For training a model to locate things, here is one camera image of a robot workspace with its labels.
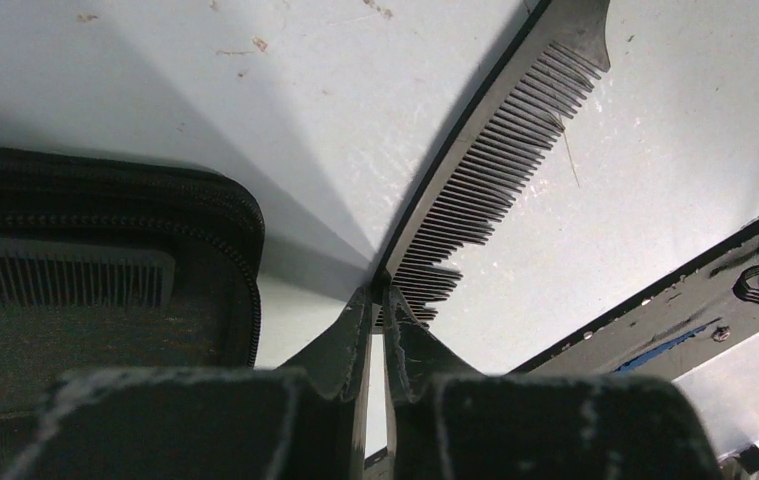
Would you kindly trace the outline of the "black handled styling comb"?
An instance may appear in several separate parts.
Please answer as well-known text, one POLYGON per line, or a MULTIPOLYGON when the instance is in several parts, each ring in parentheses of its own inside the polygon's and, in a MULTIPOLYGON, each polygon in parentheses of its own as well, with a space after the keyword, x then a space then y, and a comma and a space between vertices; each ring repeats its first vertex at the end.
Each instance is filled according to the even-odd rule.
POLYGON ((431 322, 610 67, 607 1, 540 1, 484 77, 403 210, 376 280, 431 322))

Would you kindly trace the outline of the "black zippered tool case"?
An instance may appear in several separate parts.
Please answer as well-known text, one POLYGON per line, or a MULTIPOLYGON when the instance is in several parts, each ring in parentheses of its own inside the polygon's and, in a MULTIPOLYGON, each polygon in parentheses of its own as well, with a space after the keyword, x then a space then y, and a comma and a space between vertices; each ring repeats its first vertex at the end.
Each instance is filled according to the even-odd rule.
POLYGON ((89 367, 251 367, 262 212, 202 171, 0 147, 0 469, 89 367))

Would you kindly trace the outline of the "black straight barber comb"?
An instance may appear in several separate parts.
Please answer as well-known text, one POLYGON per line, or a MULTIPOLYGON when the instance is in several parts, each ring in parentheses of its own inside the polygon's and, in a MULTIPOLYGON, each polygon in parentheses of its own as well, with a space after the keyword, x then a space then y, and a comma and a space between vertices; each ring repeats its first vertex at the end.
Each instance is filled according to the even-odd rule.
POLYGON ((0 237, 0 309, 162 308, 175 270, 155 249, 0 237))

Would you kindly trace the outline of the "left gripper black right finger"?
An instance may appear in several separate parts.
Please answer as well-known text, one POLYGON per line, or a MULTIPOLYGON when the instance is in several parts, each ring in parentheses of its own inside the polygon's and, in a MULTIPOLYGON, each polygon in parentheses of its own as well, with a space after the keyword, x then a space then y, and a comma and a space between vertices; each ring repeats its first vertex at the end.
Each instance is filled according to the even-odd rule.
POLYGON ((390 471, 394 479, 448 479, 439 412, 446 378, 482 373, 456 355, 419 321, 401 290, 382 293, 382 336, 390 471))

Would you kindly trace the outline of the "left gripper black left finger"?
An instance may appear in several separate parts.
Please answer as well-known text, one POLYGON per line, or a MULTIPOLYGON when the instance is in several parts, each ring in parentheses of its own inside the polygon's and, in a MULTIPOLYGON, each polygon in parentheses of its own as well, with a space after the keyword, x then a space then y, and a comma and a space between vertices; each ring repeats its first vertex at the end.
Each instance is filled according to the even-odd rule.
POLYGON ((285 479, 360 479, 366 444, 373 301, 357 288, 338 318, 286 361, 303 374, 285 479))

